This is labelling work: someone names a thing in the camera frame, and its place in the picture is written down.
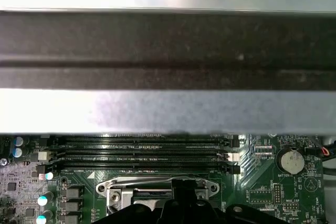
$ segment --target red wire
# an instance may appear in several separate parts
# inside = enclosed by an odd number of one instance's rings
[[[323,154],[324,154],[325,156],[329,156],[329,155],[330,155],[329,150],[328,150],[327,148],[325,148],[325,147],[322,147],[322,152],[323,152]]]

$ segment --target motherboard mounting hole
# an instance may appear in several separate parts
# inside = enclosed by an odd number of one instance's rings
[[[102,193],[103,191],[105,191],[105,187],[104,186],[99,186],[98,191],[100,191]]]

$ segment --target dimm slot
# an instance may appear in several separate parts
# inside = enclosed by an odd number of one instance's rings
[[[120,156],[120,155],[66,155],[58,161],[72,162],[182,162],[182,163],[207,163],[225,161],[216,156],[185,157],[185,156]]]
[[[225,137],[206,137],[206,136],[193,136],[193,137],[86,137],[86,136],[68,136],[61,137],[61,141],[65,142],[78,142],[87,141],[92,142],[145,142],[145,143],[161,143],[161,142],[175,142],[175,143],[189,143],[189,142],[199,142],[199,143],[224,143],[230,141]]]
[[[217,154],[225,154],[227,151],[225,150],[203,150],[203,149],[191,149],[191,150],[74,150],[74,149],[66,149],[66,150],[57,150],[58,152],[65,153],[67,155],[93,155],[93,154],[101,154],[101,155],[185,155],[185,156],[206,156],[206,155],[217,155]]]
[[[187,168],[220,168],[228,166],[225,162],[208,162],[208,163],[181,163],[181,162],[165,162],[165,163],[103,163],[103,162],[57,162],[57,166],[65,167],[111,167],[111,168],[165,168],[165,167],[187,167]]]
[[[156,150],[156,149],[219,149],[220,144],[213,143],[78,143],[73,142],[59,146],[59,148],[72,149],[131,149],[131,150]]]

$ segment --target motherboard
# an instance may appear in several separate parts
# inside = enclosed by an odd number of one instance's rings
[[[172,197],[170,181],[225,211],[244,204],[289,223],[327,223],[318,136],[0,136],[0,223],[90,224]]]

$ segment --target screw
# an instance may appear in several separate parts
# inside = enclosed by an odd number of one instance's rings
[[[98,191],[100,191],[102,193],[103,191],[105,191],[105,187],[104,186],[99,186]]]
[[[201,192],[197,193],[196,196],[197,196],[198,199],[204,199],[205,198],[205,194],[201,193]]]
[[[205,202],[202,201],[202,200],[198,200],[198,201],[196,201],[196,205],[198,205],[200,207],[203,207],[203,206],[205,206]]]
[[[210,190],[211,190],[212,192],[216,192],[216,191],[217,191],[217,186],[211,186],[211,187],[210,187]]]
[[[5,159],[5,158],[0,159],[0,166],[6,166],[7,164],[8,164],[7,159]]]
[[[234,212],[242,212],[243,209],[242,209],[241,207],[234,207],[234,208],[233,208],[233,211],[234,211]]]
[[[120,194],[116,191],[113,191],[111,195],[111,200],[114,202],[118,202],[120,200]]]

